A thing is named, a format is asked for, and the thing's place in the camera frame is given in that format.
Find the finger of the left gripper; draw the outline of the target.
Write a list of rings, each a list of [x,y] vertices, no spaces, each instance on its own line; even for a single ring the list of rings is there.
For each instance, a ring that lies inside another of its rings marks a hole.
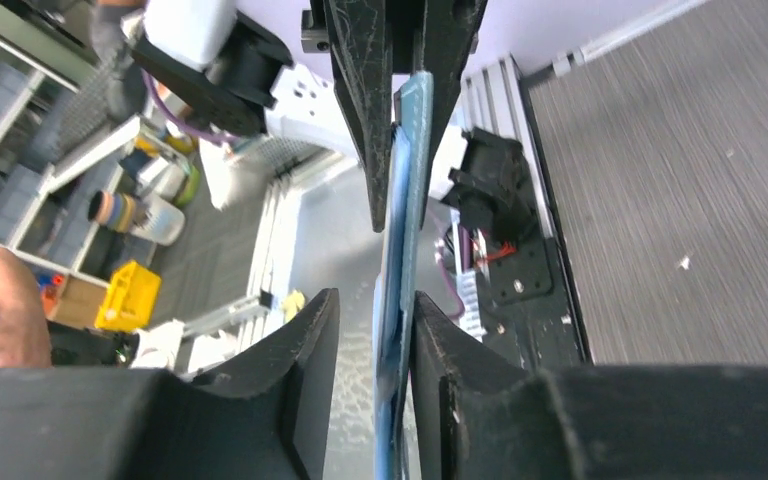
[[[385,225],[391,153],[391,48],[384,1],[326,1],[334,87],[367,185],[372,229]]]
[[[461,92],[461,77],[477,38],[486,0],[425,0],[420,3],[417,69],[433,80],[425,187],[432,162]]]

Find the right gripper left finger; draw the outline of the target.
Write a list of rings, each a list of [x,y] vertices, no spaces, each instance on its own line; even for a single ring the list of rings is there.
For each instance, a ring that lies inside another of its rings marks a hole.
[[[319,479],[339,294],[184,380],[165,369],[0,369],[0,479]]]

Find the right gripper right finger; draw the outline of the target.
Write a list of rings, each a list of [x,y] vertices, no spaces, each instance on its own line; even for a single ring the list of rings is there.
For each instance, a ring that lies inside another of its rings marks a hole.
[[[531,374],[424,293],[411,362],[426,479],[768,479],[768,367]]]

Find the blue leather card holder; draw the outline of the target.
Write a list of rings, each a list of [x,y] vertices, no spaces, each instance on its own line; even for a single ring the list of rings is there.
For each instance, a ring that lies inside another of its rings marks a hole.
[[[418,237],[425,211],[433,80],[413,74],[394,95],[396,121],[374,326],[374,477],[407,479],[403,412],[410,369]]]

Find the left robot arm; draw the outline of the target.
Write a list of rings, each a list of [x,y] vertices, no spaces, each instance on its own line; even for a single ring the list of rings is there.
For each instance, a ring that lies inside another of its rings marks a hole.
[[[371,224],[385,227],[391,125],[406,98],[396,75],[430,78],[429,151],[461,92],[486,11],[483,1],[313,1],[301,13],[308,53],[330,58],[324,80],[237,1],[150,1],[129,47],[133,61],[212,129],[210,140],[269,134],[358,159]]]

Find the person's hand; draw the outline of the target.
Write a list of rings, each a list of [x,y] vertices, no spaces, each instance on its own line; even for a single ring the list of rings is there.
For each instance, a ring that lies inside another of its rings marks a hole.
[[[0,368],[48,368],[48,321],[31,270],[0,246]]]

